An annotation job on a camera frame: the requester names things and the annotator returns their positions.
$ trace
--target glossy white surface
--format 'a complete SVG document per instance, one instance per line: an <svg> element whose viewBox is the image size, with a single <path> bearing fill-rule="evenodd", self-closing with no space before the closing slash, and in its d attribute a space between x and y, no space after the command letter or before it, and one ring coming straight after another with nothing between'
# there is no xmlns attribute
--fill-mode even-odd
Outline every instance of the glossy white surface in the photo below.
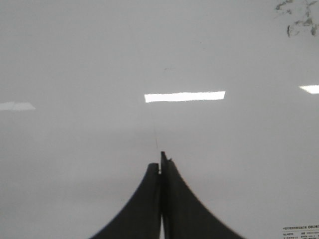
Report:
<svg viewBox="0 0 319 239"><path fill-rule="evenodd" d="M277 3L2 1L0 103L35 109L0 111L0 237L87 239L161 150L247 239L319 224L319 42Z"/></svg>

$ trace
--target reflective surface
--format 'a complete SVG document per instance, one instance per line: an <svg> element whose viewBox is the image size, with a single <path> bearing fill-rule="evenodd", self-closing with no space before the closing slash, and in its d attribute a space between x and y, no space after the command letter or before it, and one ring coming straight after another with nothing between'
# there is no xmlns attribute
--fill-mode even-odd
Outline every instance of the reflective surface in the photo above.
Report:
<svg viewBox="0 0 319 239"><path fill-rule="evenodd" d="M319 224L318 37L277 4L3 1L0 103L35 109L1 105L1 238L89 238L161 150L247 239Z"/></svg>

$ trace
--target sticker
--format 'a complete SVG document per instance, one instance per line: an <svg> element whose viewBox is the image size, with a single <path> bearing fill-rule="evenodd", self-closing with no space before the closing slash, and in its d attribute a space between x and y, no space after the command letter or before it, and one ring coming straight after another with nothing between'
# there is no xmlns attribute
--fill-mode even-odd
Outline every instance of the sticker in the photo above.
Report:
<svg viewBox="0 0 319 239"><path fill-rule="evenodd" d="M283 239L319 239L319 225L302 225L283 228Z"/></svg>

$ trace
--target white label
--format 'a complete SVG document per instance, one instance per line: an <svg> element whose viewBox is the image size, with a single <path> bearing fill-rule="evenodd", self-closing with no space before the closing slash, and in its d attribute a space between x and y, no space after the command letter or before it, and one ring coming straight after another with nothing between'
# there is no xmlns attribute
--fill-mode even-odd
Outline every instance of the white label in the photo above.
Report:
<svg viewBox="0 0 319 239"><path fill-rule="evenodd" d="M285 227L283 239L319 239L319 225Z"/></svg>

